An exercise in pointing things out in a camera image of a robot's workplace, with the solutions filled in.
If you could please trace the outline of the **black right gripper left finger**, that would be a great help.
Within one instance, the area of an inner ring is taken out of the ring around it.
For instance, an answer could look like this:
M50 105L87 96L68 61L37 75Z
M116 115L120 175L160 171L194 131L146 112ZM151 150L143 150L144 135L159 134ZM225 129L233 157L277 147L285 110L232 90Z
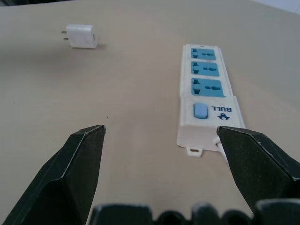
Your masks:
M106 128L71 134L38 171L5 225L84 225L98 185Z

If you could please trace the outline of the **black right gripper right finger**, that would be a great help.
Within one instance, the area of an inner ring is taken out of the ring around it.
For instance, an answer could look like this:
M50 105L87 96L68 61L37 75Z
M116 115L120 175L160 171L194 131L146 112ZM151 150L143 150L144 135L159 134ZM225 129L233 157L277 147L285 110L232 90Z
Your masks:
M300 164L263 133L219 126L233 179L251 210L264 199L299 198Z

